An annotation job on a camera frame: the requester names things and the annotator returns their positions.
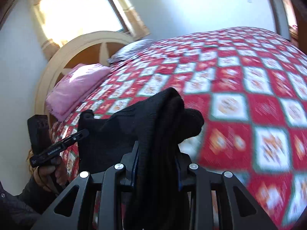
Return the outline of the dark jacket left forearm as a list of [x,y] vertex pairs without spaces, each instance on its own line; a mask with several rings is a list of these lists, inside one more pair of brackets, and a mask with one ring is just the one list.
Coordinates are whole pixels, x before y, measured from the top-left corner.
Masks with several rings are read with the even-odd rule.
[[38,186],[31,177],[20,195],[13,196],[1,187],[1,229],[31,229],[57,198]]

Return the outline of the person's left hand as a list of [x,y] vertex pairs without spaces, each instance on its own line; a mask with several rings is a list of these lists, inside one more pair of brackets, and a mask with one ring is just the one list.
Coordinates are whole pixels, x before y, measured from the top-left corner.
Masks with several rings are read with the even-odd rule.
[[60,156],[51,161],[50,166],[37,167],[33,174],[36,184],[48,192],[57,194],[68,182],[67,169]]

